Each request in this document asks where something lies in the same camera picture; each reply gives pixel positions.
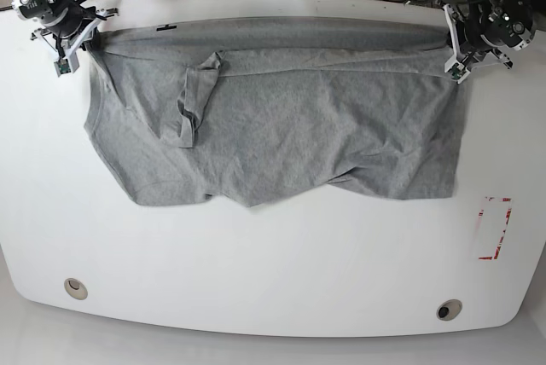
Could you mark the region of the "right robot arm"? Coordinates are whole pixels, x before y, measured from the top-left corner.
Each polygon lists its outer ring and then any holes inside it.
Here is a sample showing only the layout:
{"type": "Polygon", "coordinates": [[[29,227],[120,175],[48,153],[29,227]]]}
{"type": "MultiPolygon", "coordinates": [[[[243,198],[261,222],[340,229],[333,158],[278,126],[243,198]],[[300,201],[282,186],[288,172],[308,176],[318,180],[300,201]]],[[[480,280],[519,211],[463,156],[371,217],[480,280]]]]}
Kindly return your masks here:
{"type": "Polygon", "coordinates": [[[22,20],[42,25],[32,40],[46,43],[60,74],[75,72],[77,50],[94,38],[97,27],[118,13],[117,9],[85,7],[89,0],[12,0],[11,7],[22,20]]]}

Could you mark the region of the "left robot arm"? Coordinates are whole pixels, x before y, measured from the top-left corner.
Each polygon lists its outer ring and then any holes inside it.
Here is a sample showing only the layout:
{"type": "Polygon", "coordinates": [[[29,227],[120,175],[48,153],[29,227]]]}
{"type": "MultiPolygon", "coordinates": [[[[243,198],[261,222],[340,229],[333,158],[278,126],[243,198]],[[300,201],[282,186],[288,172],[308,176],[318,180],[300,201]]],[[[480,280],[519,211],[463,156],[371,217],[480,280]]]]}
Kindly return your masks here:
{"type": "Polygon", "coordinates": [[[545,0],[466,0],[464,14],[448,3],[442,5],[450,31],[452,55],[444,71],[462,82],[475,67],[512,61],[504,48],[522,50],[534,38],[535,13],[545,13],[545,0]]]}

